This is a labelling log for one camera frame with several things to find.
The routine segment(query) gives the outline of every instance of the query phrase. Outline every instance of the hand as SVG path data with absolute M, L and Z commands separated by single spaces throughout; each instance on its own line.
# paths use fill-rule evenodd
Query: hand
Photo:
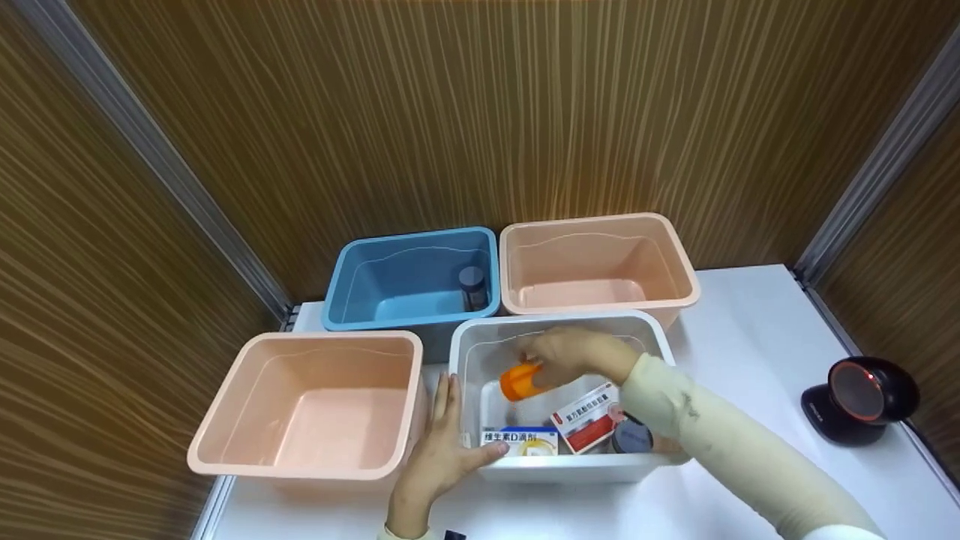
M 638 354 L 630 345 L 599 331 L 577 327 L 552 328 L 520 341 L 524 361 L 543 364 L 533 383 L 552 388 L 573 382 L 586 373 L 598 373 L 622 385 L 634 369 Z
M 433 418 L 396 481 L 387 512 L 387 529 L 400 538 L 420 538 L 427 531 L 430 506 L 464 477 L 507 453 L 505 442 L 480 448 L 460 443 L 463 400 L 456 375 L 440 375 Z

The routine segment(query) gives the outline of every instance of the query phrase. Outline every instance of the dark medicine bottle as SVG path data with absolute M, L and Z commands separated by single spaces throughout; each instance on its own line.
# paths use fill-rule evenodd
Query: dark medicine bottle
M 479 266 L 468 266 L 460 271 L 460 288 L 464 291 L 467 311 L 479 311 L 490 303 L 487 300 L 487 276 Z

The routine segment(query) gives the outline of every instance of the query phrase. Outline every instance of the barcode scanner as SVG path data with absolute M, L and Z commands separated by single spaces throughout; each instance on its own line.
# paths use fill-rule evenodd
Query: barcode scanner
M 887 424 L 906 420 L 920 404 L 920 388 L 897 364 L 872 356 L 851 356 L 830 367 L 827 383 L 807 388 L 800 398 L 810 424 L 829 441 L 866 446 Z

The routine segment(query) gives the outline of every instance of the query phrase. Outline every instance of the person's right hand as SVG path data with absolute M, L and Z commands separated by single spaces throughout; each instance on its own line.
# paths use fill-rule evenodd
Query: person's right hand
M 533 384 L 540 388 L 562 386 L 586 373 L 598 373 L 622 385 L 636 364 L 637 353 L 608 333 L 577 327 L 557 327 L 520 340 L 525 361 L 543 368 Z

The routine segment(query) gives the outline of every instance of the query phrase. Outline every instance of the wooden wall panel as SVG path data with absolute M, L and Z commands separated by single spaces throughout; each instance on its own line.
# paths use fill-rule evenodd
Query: wooden wall panel
M 914 421 L 960 479 L 960 110 L 817 289 L 857 346 L 917 379 Z
M 652 209 L 792 262 L 954 0 L 73 0 L 296 299 L 358 236 Z
M 0 2 L 0 538 L 189 536 L 186 447 L 276 328 Z

